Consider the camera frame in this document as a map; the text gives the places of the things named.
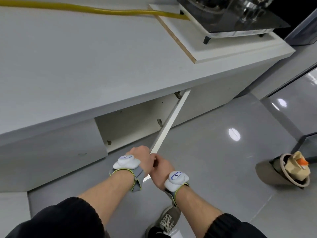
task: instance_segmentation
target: stove leg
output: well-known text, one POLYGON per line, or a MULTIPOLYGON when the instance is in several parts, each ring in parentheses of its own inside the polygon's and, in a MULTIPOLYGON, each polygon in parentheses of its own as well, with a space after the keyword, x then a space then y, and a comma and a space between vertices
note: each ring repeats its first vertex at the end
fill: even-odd
POLYGON ((205 39, 204 39, 204 44, 207 44, 207 43, 209 42, 209 40, 210 40, 210 39, 211 39, 210 37, 205 36, 205 39))

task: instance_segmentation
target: gray sneaker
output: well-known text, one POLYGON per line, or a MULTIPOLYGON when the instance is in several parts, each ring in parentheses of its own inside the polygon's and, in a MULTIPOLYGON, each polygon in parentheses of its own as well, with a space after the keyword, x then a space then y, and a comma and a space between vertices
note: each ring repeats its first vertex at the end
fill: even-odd
POLYGON ((147 229, 146 229, 146 238, 148 238, 149 236, 149 231, 151 228, 153 227, 159 227, 161 228, 164 232, 166 232, 167 234, 169 234, 172 229, 175 227, 175 225, 177 224, 180 215, 181 215, 181 211, 179 208, 175 208, 173 206, 169 206, 167 207, 161 214, 161 216, 159 217, 159 219, 151 224, 147 229))

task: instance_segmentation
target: white countertop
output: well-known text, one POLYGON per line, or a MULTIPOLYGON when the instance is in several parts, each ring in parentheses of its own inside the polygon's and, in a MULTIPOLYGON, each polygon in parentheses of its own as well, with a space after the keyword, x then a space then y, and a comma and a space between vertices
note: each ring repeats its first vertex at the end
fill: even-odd
POLYGON ((10 7, 0 13, 0 145, 293 52, 281 40, 260 53, 193 64, 154 17, 10 7))

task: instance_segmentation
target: trash can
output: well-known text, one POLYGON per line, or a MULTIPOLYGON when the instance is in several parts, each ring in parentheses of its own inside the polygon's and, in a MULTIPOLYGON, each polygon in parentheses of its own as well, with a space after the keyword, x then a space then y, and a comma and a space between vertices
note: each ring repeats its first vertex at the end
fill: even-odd
POLYGON ((291 154, 282 154, 279 158, 279 169, 280 172, 276 171, 272 165, 272 160, 262 161, 256 164, 256 174, 259 179, 268 185, 278 186, 298 186, 300 188, 307 187, 310 183, 309 176, 303 180, 303 184, 298 183, 296 180, 291 178, 284 168, 283 160, 285 156, 290 156, 291 154))

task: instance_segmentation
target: gas stove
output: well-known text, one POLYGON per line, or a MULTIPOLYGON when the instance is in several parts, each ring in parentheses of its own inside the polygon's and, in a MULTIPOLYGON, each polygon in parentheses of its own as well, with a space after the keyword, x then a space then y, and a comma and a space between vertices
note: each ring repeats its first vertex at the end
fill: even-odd
POLYGON ((212 38, 259 35, 290 25, 266 8, 273 0, 177 0, 185 14, 212 38))

